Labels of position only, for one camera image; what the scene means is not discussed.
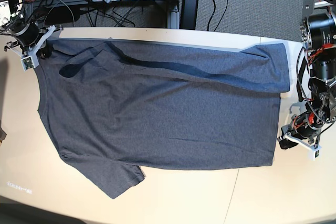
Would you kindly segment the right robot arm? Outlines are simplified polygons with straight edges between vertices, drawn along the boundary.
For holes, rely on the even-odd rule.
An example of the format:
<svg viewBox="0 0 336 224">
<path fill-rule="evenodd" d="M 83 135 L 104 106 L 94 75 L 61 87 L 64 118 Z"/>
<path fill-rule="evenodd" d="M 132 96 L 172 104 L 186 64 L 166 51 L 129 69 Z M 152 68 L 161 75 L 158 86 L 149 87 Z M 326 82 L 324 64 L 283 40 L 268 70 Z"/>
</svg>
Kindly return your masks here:
<svg viewBox="0 0 336 224">
<path fill-rule="evenodd" d="M 33 17 L 26 17 L 26 0 L 1 0 L 1 35 L 14 38 L 4 46 L 4 51 L 13 51 L 20 57 L 23 69 L 39 65 L 39 59 L 51 55 L 48 38 L 62 31 L 62 26 L 38 27 Z"/>
</svg>

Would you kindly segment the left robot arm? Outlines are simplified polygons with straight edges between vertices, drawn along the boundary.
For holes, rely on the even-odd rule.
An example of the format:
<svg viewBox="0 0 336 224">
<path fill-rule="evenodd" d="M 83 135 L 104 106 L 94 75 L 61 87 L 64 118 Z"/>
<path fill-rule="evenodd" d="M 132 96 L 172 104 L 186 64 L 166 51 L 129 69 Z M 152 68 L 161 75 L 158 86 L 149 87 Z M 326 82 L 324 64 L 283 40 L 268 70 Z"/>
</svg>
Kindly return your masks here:
<svg viewBox="0 0 336 224">
<path fill-rule="evenodd" d="M 302 146 L 316 159 L 323 126 L 335 124 L 335 0 L 304 0 L 300 30 L 296 89 L 306 110 L 281 128 L 278 142 L 283 150 Z"/>
</svg>

